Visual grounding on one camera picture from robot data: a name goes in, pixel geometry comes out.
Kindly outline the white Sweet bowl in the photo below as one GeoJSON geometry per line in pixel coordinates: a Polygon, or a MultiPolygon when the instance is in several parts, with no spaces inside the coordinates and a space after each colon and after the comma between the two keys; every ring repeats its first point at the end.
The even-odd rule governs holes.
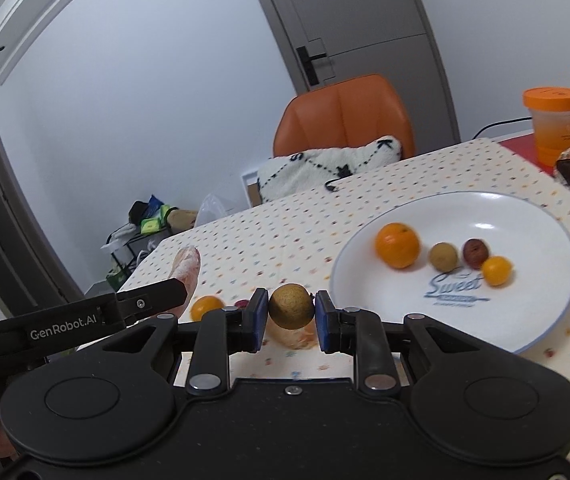
{"type": "Polygon", "coordinates": [[[550,212],[514,196],[451,192],[411,200],[367,222],[335,259],[329,296],[336,307],[371,310],[400,323],[421,313],[504,350],[520,353],[551,333],[570,306],[570,232],[550,212]],[[405,270],[374,249],[387,223],[410,226],[422,243],[405,270]],[[513,264],[509,281],[489,286],[466,263],[440,273],[428,261],[435,244],[462,248],[480,238],[513,264]]]}

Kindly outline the orange leather chair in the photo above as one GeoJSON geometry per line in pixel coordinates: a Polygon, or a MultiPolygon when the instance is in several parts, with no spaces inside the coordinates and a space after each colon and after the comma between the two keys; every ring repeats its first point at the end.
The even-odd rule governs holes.
{"type": "Polygon", "coordinates": [[[401,156],[415,155],[407,109],[386,78],[373,74],[296,96],[276,128],[272,153],[292,155],[315,148],[360,148],[393,136],[401,156]]]}

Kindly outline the small orange kumquat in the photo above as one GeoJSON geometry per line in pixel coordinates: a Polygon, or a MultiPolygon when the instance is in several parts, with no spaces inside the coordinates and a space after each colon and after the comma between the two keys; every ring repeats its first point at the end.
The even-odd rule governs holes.
{"type": "Polygon", "coordinates": [[[192,304],[189,316],[193,322],[200,322],[208,312],[221,310],[224,307],[225,304],[219,297],[202,296],[192,304]]]}
{"type": "Polygon", "coordinates": [[[493,256],[483,262],[480,271],[489,286],[499,287],[505,285],[511,278],[513,264],[502,256],[493,256]]]}

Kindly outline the dark red small fruit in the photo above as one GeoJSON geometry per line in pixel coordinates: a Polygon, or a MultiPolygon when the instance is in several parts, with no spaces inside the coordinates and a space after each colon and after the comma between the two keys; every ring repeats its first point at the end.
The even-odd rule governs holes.
{"type": "Polygon", "coordinates": [[[470,268],[479,270],[490,257],[489,247],[480,238],[470,238],[463,244],[462,257],[470,268]]]}

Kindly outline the long peeled pomelo segment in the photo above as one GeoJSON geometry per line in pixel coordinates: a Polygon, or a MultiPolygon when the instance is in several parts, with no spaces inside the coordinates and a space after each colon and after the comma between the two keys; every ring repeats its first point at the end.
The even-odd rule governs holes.
{"type": "Polygon", "coordinates": [[[200,253],[194,246],[186,246],[181,248],[175,255],[169,278],[175,278],[180,281],[186,289],[186,298],[179,304],[170,309],[169,313],[174,314],[177,318],[181,318],[182,314],[191,302],[200,271],[200,253]]]}

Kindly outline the floral white tablecloth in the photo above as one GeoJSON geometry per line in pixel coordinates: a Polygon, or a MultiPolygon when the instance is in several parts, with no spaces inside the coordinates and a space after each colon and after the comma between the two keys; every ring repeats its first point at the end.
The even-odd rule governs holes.
{"type": "Polygon", "coordinates": [[[570,190],[498,143],[444,148],[167,238],[128,288],[165,280],[187,246],[201,257],[197,297],[233,304],[296,283],[387,322],[426,314],[570,380],[570,190]],[[511,279],[491,287],[426,259],[393,270],[374,249],[390,222],[411,226],[425,247],[479,238],[512,263],[511,279]]]}

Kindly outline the brown longan fruit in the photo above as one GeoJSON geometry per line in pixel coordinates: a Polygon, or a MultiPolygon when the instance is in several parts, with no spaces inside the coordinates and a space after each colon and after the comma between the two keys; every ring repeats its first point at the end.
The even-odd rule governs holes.
{"type": "Polygon", "coordinates": [[[440,273],[450,273],[459,265],[459,253],[452,244],[440,242],[430,248],[428,261],[440,273]]]}
{"type": "Polygon", "coordinates": [[[302,285],[279,286],[270,297],[269,315],[280,328],[299,330],[314,317],[312,297],[302,285]]]}

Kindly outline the grey door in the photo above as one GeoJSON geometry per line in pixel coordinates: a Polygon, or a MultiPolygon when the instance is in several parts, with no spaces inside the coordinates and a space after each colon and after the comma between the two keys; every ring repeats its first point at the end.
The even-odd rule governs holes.
{"type": "Polygon", "coordinates": [[[442,57],[421,0],[259,0],[297,93],[378,74],[397,91],[419,154],[460,140],[442,57]],[[296,53],[314,62],[310,87],[296,53]]]}

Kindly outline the clear plastic bag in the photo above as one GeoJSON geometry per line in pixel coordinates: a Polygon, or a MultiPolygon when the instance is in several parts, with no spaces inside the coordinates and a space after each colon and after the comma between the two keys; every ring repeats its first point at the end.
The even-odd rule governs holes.
{"type": "Polygon", "coordinates": [[[235,214],[236,211],[238,211],[236,204],[226,198],[210,193],[204,198],[197,211],[194,226],[199,228],[207,223],[235,214]]]}

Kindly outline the large orange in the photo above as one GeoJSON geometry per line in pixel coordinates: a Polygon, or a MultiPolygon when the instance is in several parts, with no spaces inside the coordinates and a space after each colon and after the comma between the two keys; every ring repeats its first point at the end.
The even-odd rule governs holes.
{"type": "Polygon", "coordinates": [[[403,270],[419,258],[419,235],[404,223],[387,223],[376,234],[374,249],[378,258],[392,269],[403,270]]]}

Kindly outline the short peeled pomelo segment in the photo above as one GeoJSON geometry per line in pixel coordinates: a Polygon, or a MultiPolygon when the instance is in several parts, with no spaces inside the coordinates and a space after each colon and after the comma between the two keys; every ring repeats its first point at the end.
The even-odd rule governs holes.
{"type": "Polygon", "coordinates": [[[317,332],[310,326],[299,328],[299,330],[284,330],[275,326],[272,337],[279,344],[291,350],[307,350],[317,345],[317,332]]]}

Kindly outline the white black-patterned cushion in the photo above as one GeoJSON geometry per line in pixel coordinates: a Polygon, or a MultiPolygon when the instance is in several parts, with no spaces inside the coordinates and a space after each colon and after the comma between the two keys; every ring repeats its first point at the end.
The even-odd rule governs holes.
{"type": "Polygon", "coordinates": [[[257,170],[262,203],[310,188],[335,192],[339,180],[400,162],[401,158],[401,143],[393,136],[382,136],[360,148],[315,148],[276,156],[257,170]]]}

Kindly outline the white framed cork board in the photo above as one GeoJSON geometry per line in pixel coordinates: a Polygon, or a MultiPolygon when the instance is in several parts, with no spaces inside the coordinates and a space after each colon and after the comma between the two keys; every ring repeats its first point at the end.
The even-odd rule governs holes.
{"type": "Polygon", "coordinates": [[[242,184],[250,207],[256,207],[262,204],[262,198],[259,192],[258,173],[256,170],[245,172],[242,174],[242,184]]]}

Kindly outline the orange lidded cup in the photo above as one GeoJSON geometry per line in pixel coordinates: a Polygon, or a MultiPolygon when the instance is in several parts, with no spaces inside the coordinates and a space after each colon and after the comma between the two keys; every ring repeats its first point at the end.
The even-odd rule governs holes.
{"type": "Polygon", "coordinates": [[[534,129],[538,162],[553,167],[570,149],[570,88],[537,87],[523,92],[534,129]]]}

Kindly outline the black metal shelf rack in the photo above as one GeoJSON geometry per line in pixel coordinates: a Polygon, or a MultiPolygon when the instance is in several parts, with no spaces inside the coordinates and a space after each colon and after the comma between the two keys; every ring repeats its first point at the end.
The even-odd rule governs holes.
{"type": "Polygon", "coordinates": [[[136,266],[170,235],[167,226],[156,232],[143,233],[138,226],[128,223],[110,233],[100,251],[110,258],[111,274],[128,278],[136,266]]]}

